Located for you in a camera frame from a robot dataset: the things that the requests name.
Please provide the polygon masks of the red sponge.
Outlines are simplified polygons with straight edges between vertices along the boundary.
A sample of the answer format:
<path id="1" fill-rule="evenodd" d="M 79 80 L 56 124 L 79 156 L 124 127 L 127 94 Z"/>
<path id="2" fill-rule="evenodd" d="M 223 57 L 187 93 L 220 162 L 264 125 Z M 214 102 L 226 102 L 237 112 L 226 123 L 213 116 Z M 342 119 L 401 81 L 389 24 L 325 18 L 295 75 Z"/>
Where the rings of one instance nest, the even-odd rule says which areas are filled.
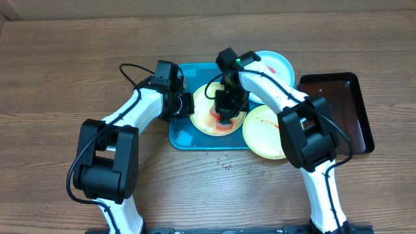
<path id="1" fill-rule="evenodd" d="M 222 132 L 232 132 L 240 125 L 240 121 L 234 118 L 229 120 L 222 120 L 219 113 L 215 111 L 214 107 L 210 110 L 210 115 L 213 117 L 213 131 L 215 133 L 220 134 Z"/>

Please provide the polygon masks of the light blue plate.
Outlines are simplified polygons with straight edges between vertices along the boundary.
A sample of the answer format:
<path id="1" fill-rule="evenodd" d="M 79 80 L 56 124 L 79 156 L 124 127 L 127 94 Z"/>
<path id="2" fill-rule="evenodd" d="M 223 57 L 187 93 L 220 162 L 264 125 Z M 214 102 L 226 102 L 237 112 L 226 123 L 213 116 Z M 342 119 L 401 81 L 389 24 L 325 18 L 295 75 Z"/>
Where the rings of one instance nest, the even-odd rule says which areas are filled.
<path id="1" fill-rule="evenodd" d="M 291 63 L 283 56 L 274 51 L 256 51 L 261 58 L 261 64 L 253 62 L 244 67 L 245 70 L 263 72 L 278 79 L 281 83 L 295 88 L 295 75 Z"/>

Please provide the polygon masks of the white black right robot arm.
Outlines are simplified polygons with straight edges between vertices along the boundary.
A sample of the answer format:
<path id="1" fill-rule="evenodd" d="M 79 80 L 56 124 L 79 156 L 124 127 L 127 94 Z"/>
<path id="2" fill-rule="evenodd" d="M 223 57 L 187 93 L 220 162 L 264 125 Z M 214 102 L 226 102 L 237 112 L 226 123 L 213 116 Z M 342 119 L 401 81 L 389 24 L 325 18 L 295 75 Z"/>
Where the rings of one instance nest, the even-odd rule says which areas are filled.
<path id="1" fill-rule="evenodd" d="M 247 111 L 255 94 L 278 118 L 281 146 L 289 162 L 302 173 L 311 204 L 311 225 L 317 233 L 346 233 L 335 184 L 335 149 L 345 136 L 333 122 L 322 96 L 310 97 L 274 77 L 261 57 L 249 51 L 237 55 L 232 48 L 219 52 L 216 64 L 223 90 L 214 95 L 219 123 L 229 125 Z"/>

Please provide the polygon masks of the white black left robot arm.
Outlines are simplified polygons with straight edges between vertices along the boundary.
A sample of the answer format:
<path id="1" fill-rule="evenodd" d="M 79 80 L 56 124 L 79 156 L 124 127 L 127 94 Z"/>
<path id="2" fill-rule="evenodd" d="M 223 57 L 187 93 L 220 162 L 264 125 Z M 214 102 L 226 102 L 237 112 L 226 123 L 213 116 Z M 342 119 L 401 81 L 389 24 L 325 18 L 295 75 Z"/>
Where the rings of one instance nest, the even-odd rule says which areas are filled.
<path id="1" fill-rule="evenodd" d="M 184 76 L 149 76 L 135 85 L 131 98 L 102 120 L 81 126 L 76 158 L 66 178 L 69 197 L 98 205 L 107 233 L 144 233 L 145 222 L 135 207 L 138 140 L 155 118 L 173 122 L 194 112 Z"/>

